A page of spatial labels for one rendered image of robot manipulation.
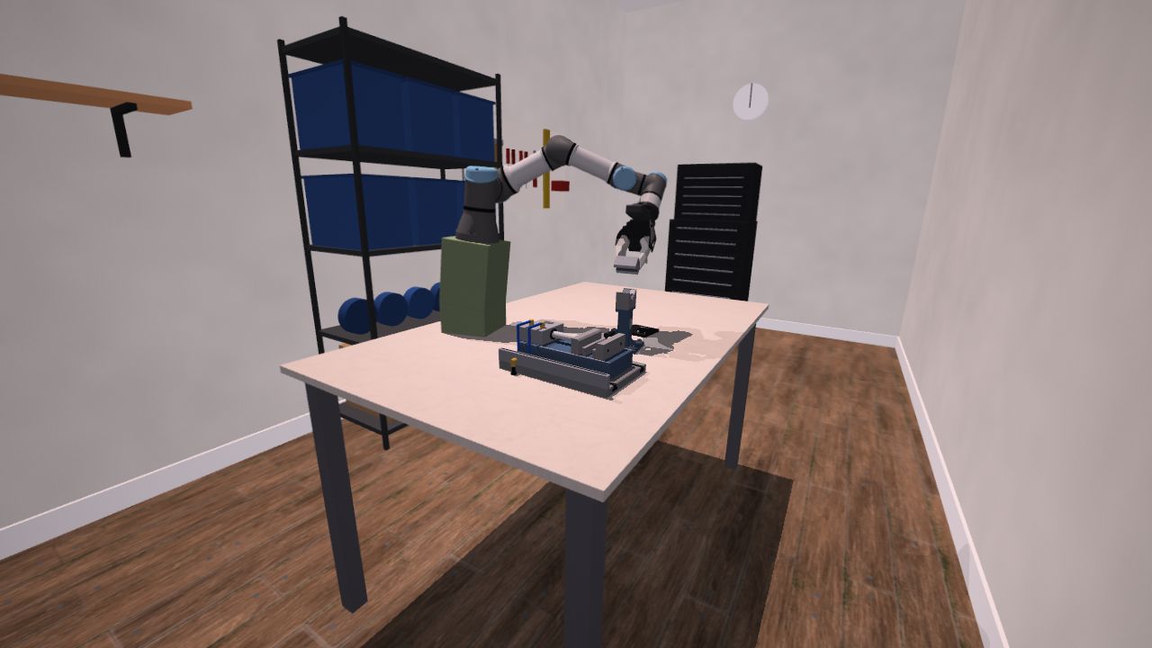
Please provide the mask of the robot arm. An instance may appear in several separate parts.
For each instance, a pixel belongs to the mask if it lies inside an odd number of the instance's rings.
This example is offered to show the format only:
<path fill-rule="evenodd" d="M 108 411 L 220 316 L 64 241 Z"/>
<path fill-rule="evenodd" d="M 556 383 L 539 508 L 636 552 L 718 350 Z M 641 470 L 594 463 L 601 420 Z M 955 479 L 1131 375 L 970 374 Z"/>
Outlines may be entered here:
<path fill-rule="evenodd" d="M 631 219 L 651 218 L 650 211 L 644 205 L 638 204 L 641 202 L 653 203 L 660 209 L 667 184 L 664 173 L 641 174 L 629 166 L 612 163 L 579 148 L 579 144 L 573 143 L 563 135 L 556 135 L 552 136 L 547 144 L 535 155 L 513 166 L 505 165 L 498 169 L 486 166 L 467 166 L 463 216 L 460 219 L 455 238 L 476 243 L 499 243 L 500 233 L 498 233 L 495 223 L 495 203 L 505 203 L 515 193 L 520 193 L 522 184 L 561 166 L 576 167 L 594 178 L 602 179 L 611 187 L 639 195 L 639 202 L 626 206 L 626 214 Z"/>

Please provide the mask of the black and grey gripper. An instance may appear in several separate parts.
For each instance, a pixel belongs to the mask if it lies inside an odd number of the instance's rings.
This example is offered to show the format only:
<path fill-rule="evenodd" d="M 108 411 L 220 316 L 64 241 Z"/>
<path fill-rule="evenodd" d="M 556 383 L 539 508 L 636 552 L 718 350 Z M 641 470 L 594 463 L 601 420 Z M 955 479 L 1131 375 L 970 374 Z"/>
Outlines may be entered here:
<path fill-rule="evenodd" d="M 616 262 L 617 256 L 626 256 L 626 250 L 628 249 L 629 251 L 641 253 L 639 269 L 642 269 L 644 263 L 647 264 L 649 259 L 646 258 L 649 253 L 653 251 L 657 242 L 654 226 L 660 211 L 653 202 L 639 202 L 639 204 L 644 205 L 644 208 L 650 211 L 652 220 L 630 219 L 630 221 L 626 223 L 626 226 L 617 232 L 616 253 L 614 253 L 613 265 Z"/>

